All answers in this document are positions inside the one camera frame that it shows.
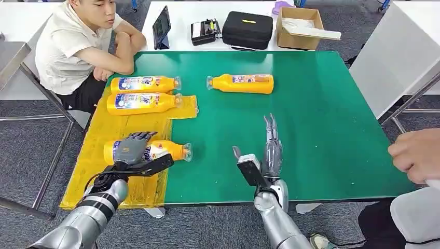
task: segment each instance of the gray carpet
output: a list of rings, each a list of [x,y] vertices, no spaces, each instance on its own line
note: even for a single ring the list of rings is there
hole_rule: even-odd
[[[134,13],[128,0],[118,2],[117,12],[138,29],[142,28],[149,1],[138,1]],[[381,18],[378,4],[366,0],[308,0],[306,7],[320,10],[324,27],[341,31],[342,41],[321,41],[319,49],[337,50],[343,59],[358,53]],[[436,96],[425,97],[419,106],[440,107]],[[46,101],[0,101],[0,116],[56,113]],[[440,116],[402,115],[408,130],[438,127]],[[0,188],[2,197],[32,204],[55,153],[66,122],[64,120],[0,123]],[[385,127],[390,140],[397,136],[392,124]],[[42,204],[42,210],[56,214],[44,222],[0,208],[2,248],[24,248],[53,229],[68,214],[57,206],[81,148],[83,136],[73,130]],[[304,233],[323,232],[339,243],[363,239],[357,224],[360,211],[370,203],[329,203],[299,215],[289,214]],[[120,210],[100,236],[100,248],[270,248],[259,215],[252,206],[209,206],[167,209],[162,219],[144,210]]]

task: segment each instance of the green table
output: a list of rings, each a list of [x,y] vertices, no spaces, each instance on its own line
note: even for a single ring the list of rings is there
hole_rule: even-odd
[[[387,153],[389,141],[334,51],[147,52],[135,75],[182,79],[197,118],[174,120],[172,140],[191,142],[191,163],[169,169],[166,204],[253,201],[232,146],[263,159],[263,115],[273,113],[283,143],[281,177],[291,201],[395,197],[414,189]],[[273,74],[270,95],[206,89],[206,77]]]

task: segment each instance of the plastic bottle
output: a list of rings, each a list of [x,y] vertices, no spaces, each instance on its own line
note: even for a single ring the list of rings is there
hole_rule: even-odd
[[[270,94],[273,90],[273,76],[270,74],[230,75],[207,77],[207,88],[223,92],[251,92]]]
[[[182,83],[178,76],[175,78],[165,76],[117,77],[112,79],[110,88],[112,93],[168,92],[173,89],[180,90]]]
[[[108,165],[113,165],[113,155],[118,149],[121,141],[109,141],[104,144],[104,160]],[[144,151],[144,160],[151,161],[168,151],[174,161],[185,160],[191,162],[193,159],[193,148],[191,143],[184,145],[176,144],[168,140],[155,140],[148,142]]]
[[[132,115],[142,113],[161,113],[174,107],[181,107],[182,95],[166,93],[118,93],[107,99],[107,110],[110,114]]]

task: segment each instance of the tablet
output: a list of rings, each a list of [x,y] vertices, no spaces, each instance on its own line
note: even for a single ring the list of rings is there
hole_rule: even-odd
[[[154,49],[169,48],[168,44],[164,44],[164,39],[166,38],[170,29],[170,15],[168,14],[168,6],[165,5],[165,8],[163,8],[159,17],[153,24]]]

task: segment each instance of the black pants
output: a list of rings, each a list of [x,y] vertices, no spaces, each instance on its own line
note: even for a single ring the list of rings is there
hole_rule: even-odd
[[[60,95],[61,103],[65,109],[71,106],[71,110],[81,110],[83,112],[94,113],[102,92],[105,88],[105,81],[96,80],[93,73],[70,95]]]
[[[366,242],[362,249],[404,249],[405,238],[391,217],[392,200],[365,207],[358,217]]]

